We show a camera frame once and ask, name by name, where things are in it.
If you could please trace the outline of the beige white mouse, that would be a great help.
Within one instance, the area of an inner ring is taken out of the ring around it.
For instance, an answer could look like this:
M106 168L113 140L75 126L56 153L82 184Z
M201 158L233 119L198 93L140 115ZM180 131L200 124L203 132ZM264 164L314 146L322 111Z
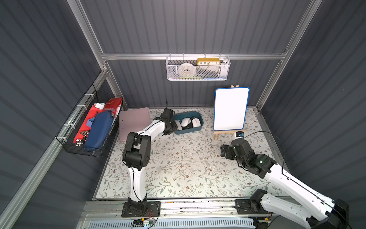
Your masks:
M181 131L183 129L181 123L178 120L175 120L175 123L177 125L177 130Z

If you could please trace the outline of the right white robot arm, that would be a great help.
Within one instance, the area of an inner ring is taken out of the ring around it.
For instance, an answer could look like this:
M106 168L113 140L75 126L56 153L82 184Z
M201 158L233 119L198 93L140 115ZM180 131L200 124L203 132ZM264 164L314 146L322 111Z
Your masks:
M267 211L287 218L306 229L347 229L349 205L341 199L333 200L301 182L265 154L256 154L249 143L237 138L230 145L220 147L221 156L234 160L237 165L257 175L290 195L296 202L278 198L263 189L257 189L238 211L253 213Z

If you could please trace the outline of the glossy white mouse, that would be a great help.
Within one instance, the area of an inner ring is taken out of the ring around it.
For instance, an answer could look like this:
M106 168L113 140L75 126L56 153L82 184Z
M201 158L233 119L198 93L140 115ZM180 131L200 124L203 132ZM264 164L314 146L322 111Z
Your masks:
M181 121L182 127L188 127L188 125L192 122L191 118L186 117Z

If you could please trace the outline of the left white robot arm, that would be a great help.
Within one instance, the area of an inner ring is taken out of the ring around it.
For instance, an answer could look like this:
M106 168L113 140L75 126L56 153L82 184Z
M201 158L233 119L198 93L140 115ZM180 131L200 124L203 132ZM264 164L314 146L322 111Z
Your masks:
M175 111L165 108L160 116L155 117L144 129L127 135L122 160L129 170L131 191L124 203L121 217L144 217L153 212L148 210L150 206L159 211L159 202L149 205L147 201L146 167L151 158L151 141L160 134L170 135L178 129L174 115Z

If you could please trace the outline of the teal storage box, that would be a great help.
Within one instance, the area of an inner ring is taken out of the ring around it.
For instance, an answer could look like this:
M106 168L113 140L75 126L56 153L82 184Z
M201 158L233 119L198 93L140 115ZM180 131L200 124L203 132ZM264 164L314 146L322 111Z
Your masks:
M175 114L174 121L178 126L174 132L176 135L199 131L204 124L201 114L196 111Z

